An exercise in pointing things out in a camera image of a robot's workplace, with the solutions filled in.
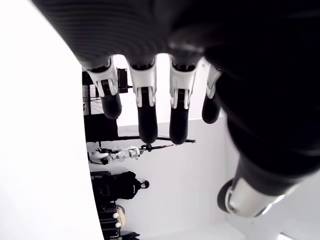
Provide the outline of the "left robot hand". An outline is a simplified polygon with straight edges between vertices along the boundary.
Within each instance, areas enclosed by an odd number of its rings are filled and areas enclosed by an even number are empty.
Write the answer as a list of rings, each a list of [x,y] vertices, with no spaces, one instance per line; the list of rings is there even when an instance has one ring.
[[[320,169],[320,3],[317,0],[36,0],[89,74],[106,117],[122,111],[114,55],[126,58],[140,138],[153,143],[156,57],[169,55],[173,143],[188,134],[197,65],[211,66],[202,118],[226,113],[239,151],[220,190],[224,212],[263,215]]]

